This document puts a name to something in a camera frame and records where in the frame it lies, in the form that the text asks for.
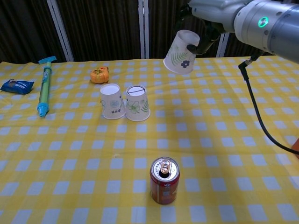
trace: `snack packet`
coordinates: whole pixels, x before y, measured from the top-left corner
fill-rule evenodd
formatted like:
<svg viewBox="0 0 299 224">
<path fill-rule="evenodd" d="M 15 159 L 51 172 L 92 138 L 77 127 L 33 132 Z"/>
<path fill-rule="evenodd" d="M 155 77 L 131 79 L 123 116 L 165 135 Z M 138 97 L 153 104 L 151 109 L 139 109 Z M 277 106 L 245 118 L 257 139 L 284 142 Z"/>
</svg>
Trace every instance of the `snack packet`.
<svg viewBox="0 0 299 224">
<path fill-rule="evenodd" d="M 25 95 L 27 93 L 30 93 L 33 84 L 34 82 L 17 81 L 14 79 L 10 79 L 2 85 L 0 90 Z"/>
</svg>

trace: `paper cup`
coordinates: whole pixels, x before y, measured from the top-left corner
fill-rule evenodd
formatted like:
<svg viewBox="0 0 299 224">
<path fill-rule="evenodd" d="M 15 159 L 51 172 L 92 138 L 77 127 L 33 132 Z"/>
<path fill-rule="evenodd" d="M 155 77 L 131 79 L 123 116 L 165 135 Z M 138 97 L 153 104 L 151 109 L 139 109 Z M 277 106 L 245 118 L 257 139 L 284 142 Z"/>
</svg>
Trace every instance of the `paper cup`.
<svg viewBox="0 0 299 224">
<path fill-rule="evenodd" d="M 107 84 L 100 88 L 102 115 L 106 119 L 118 119 L 125 115 L 121 90 L 117 84 Z"/>
<path fill-rule="evenodd" d="M 126 116 L 132 121 L 143 121 L 150 116 L 150 109 L 146 89 L 142 85 L 134 85 L 127 88 Z"/>
<path fill-rule="evenodd" d="M 193 70 L 196 55 L 187 49 L 187 45 L 197 46 L 199 40 L 200 37 L 190 30 L 178 31 L 166 58 L 163 60 L 165 67 L 178 74 L 190 73 Z"/>
</svg>

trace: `red can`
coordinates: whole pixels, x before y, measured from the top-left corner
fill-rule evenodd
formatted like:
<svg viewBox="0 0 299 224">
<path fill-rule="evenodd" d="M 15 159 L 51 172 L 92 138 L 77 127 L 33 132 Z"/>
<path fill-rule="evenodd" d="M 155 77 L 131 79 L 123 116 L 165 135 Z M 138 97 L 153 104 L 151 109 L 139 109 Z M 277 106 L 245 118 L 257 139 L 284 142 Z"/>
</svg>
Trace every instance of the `red can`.
<svg viewBox="0 0 299 224">
<path fill-rule="evenodd" d="M 150 194 L 159 204 L 169 204 L 177 197 L 179 166 L 169 157 L 156 159 L 150 167 Z"/>
</svg>

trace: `toy water gun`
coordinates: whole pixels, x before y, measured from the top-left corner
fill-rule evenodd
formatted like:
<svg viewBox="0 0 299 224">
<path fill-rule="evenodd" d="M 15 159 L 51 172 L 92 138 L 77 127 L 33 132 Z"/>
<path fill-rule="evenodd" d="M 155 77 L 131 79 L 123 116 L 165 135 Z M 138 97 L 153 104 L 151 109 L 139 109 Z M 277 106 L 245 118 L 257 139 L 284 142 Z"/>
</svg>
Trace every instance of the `toy water gun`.
<svg viewBox="0 0 299 224">
<path fill-rule="evenodd" d="M 49 111 L 50 80 L 52 74 L 51 62 L 55 60 L 56 57 L 52 56 L 38 61 L 39 64 L 46 63 L 46 66 L 43 68 L 42 87 L 37 106 L 37 111 L 40 117 L 45 117 Z"/>
</svg>

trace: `table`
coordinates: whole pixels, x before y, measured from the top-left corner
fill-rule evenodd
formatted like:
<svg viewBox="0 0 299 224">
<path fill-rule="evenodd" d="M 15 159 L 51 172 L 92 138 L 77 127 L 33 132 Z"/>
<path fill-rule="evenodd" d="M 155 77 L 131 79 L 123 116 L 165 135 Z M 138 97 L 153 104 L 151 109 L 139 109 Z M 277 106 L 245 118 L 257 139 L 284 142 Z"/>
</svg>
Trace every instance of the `table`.
<svg viewBox="0 0 299 224">
<path fill-rule="evenodd" d="M 1 63 L 2 83 L 35 84 L 25 96 L 0 92 L 0 223 L 298 223 L 299 160 L 262 132 L 237 68 L 244 59 L 197 59 L 188 75 L 161 59 L 54 63 L 45 119 L 36 111 L 43 65 Z M 147 87 L 146 121 L 101 117 L 101 85 L 89 81 L 100 66 L 122 92 Z M 248 72 L 267 128 L 291 146 L 299 66 L 265 56 Z M 167 206 L 149 193 L 159 156 L 181 169 Z"/>
</svg>

